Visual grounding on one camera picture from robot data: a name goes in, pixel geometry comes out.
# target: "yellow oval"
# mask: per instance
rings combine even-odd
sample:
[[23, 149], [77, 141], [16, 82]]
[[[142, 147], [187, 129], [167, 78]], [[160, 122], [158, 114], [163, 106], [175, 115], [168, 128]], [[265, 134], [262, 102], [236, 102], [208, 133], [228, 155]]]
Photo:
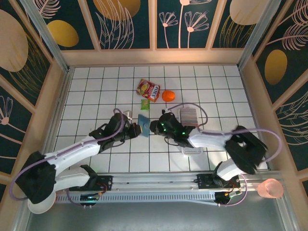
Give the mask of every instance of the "yellow oval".
[[256, 24], [268, 2], [269, 0], [232, 0], [230, 17], [240, 25]]
[[134, 17], [140, 9], [140, 0], [93, 0], [94, 5], [104, 17], [122, 21], [127, 19], [127, 16], [120, 13], [118, 1], [123, 9], [126, 8], [128, 10], [131, 17]]
[[265, 79], [275, 85], [283, 78], [287, 69], [288, 59], [281, 50], [273, 50], [267, 57], [265, 62]]
[[54, 20], [47, 24], [57, 44], [64, 47], [74, 47], [79, 42], [77, 31], [67, 22]]
[[20, 71], [27, 62], [28, 40], [19, 22], [0, 10], [0, 66], [11, 72]]

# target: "plastic cup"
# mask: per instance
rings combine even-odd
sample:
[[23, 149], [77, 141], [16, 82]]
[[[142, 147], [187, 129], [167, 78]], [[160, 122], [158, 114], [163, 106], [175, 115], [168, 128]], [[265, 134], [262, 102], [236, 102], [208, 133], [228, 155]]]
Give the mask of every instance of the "plastic cup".
[[280, 198], [283, 195], [283, 186], [276, 179], [267, 179], [258, 185], [257, 192], [265, 198]]

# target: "green packet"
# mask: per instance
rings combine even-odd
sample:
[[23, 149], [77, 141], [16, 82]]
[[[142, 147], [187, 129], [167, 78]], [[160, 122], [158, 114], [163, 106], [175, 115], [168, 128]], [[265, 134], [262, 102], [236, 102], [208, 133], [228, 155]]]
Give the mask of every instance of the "green packet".
[[141, 100], [141, 110], [149, 110], [149, 109], [150, 109], [150, 101]]

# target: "chip bag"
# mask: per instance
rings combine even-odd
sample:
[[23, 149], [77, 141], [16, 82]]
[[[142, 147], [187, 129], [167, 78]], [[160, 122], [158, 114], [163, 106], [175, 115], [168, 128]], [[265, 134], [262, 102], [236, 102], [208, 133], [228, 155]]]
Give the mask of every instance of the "chip bag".
[[144, 98], [156, 102], [159, 97], [160, 86], [142, 79], [137, 87], [137, 94]]

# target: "white tile floor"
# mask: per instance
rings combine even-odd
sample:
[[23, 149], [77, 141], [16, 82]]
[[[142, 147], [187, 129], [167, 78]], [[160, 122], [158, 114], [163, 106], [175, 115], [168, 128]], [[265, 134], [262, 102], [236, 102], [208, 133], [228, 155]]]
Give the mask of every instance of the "white tile floor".
[[[143, 98], [135, 91], [141, 78], [159, 84], [162, 90], [173, 90], [175, 101], [165, 103], [160, 97], [151, 103], [150, 111], [141, 110]], [[236, 66], [84, 67], [75, 69], [55, 150], [108, 123], [115, 107], [132, 110], [133, 122], [137, 122], [138, 114], [158, 119], [162, 109], [188, 102], [206, 110], [209, 120], [204, 129], [231, 130], [238, 124], [255, 127]], [[197, 112], [202, 123], [205, 115], [199, 109]], [[209, 148], [202, 155], [187, 157], [177, 147], [166, 144], [163, 137], [150, 135], [126, 141], [83, 160], [82, 164], [90, 165], [98, 173], [200, 171], [214, 170], [227, 159], [223, 150]]]

